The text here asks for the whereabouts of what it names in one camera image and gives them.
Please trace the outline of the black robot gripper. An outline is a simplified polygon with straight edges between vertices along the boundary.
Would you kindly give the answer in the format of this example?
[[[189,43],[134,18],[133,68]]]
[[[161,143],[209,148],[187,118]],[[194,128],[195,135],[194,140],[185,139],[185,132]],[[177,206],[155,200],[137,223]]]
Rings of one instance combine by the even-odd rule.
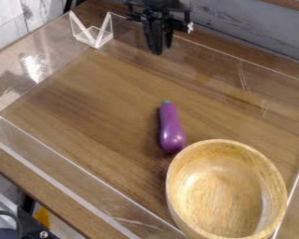
[[[129,18],[143,25],[147,45],[151,52],[162,54],[163,32],[166,47],[171,48],[174,31],[191,33],[191,0],[125,0]]]

